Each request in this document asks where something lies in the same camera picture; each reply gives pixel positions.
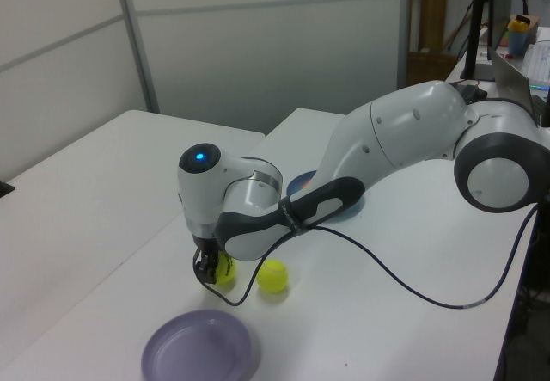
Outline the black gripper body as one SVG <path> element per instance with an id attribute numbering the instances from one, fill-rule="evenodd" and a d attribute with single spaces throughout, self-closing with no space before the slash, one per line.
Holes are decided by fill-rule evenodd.
<path id="1" fill-rule="evenodd" d="M 218 251 L 218 243 L 215 237 L 204 238 L 204 237 L 197 237 L 193 235 L 192 239 L 196 244 L 197 248 L 202 252 Z"/>

